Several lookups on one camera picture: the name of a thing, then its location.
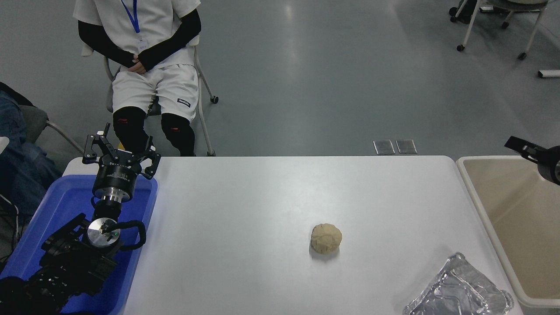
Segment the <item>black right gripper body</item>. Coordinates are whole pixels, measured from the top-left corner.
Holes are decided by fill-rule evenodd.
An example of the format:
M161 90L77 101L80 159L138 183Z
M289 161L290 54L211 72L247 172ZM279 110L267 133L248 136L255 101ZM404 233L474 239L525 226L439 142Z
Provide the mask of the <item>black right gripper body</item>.
M560 146L538 153L538 172L547 181L560 185Z

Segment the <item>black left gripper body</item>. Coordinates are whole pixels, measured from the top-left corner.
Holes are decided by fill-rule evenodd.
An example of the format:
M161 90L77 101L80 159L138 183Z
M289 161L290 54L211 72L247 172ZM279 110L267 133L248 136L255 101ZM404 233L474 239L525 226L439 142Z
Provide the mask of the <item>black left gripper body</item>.
M118 152L117 160L107 154L99 160L99 170L93 185L94 190L118 188L134 190L141 166L131 152Z

